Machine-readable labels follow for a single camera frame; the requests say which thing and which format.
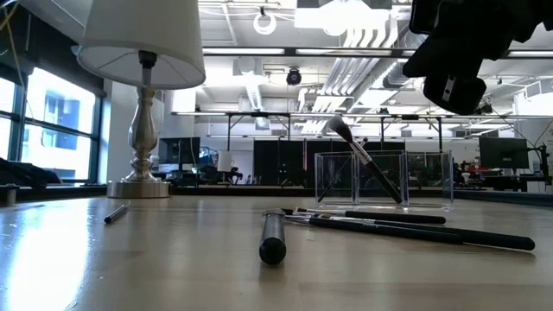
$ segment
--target brush holder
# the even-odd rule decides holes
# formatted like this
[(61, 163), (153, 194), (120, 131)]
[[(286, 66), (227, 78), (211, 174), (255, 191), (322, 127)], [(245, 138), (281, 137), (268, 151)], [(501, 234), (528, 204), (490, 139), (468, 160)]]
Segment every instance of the brush holder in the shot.
[(424, 163), (429, 167), (424, 170), (416, 161), (421, 157), (417, 152), (369, 151), (368, 154), (397, 187), (404, 199), (401, 204), (388, 195), (353, 152), (331, 152), (315, 155), (316, 205), (334, 208), (452, 208), (453, 165), (450, 152), (422, 155), (424, 159), (428, 157)]

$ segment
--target brush bristles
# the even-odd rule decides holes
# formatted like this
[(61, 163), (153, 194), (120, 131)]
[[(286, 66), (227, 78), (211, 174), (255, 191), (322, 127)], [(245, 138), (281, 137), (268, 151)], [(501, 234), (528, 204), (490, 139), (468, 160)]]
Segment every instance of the brush bristles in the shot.
[(342, 120), (342, 117), (336, 115), (328, 121), (328, 128), (340, 135), (348, 143), (353, 142), (352, 132), (349, 130), (349, 126)]

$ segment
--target ceiling light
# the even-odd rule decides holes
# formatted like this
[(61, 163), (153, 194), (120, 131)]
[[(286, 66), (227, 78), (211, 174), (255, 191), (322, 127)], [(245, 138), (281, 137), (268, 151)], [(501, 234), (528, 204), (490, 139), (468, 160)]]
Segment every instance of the ceiling light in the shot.
[(350, 56), (350, 57), (366, 57), (372, 56), (389, 57), (392, 50), (389, 48), (298, 48), (298, 55), (317, 55), (326, 57)]
[(553, 51), (511, 51), (507, 58), (553, 58)]
[(290, 113), (291, 117), (334, 117), (333, 113)]
[(224, 112), (173, 112), (177, 116), (217, 117), (225, 116)]
[(204, 56), (211, 55), (284, 55), (283, 48), (204, 48)]
[(409, 49), (409, 50), (404, 50), (401, 55), (402, 56), (406, 56), (406, 57), (411, 57), (413, 56), (413, 54), (415, 54), (415, 51), (414, 49)]

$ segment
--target table lamp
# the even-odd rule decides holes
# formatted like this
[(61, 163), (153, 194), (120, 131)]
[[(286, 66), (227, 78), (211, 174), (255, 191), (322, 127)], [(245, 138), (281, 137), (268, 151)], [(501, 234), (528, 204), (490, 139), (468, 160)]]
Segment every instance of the table lamp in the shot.
[(152, 98), (157, 89), (186, 89), (206, 79), (197, 0), (94, 0), (78, 61), (102, 78), (137, 87), (129, 128), (131, 173), (108, 183), (108, 197), (168, 197), (151, 173), (157, 145)]

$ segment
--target desk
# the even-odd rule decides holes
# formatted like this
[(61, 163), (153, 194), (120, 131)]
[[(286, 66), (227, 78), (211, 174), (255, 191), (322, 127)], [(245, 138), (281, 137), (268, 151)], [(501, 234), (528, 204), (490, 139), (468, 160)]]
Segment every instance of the desk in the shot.
[(444, 215), (451, 226), (532, 236), (532, 253), (287, 224), (288, 256), (269, 268), (257, 254), (262, 211), (312, 207), (313, 198), (131, 200), (127, 214), (105, 226), (105, 215), (126, 202), (1, 209), (0, 309), (549, 311), (553, 305), (553, 212), (543, 208), (458, 200), (452, 213), (413, 211)]
[(543, 177), (539, 176), (487, 176), (482, 183), (482, 187), (492, 187), (493, 190), (528, 192), (528, 182), (545, 182)]

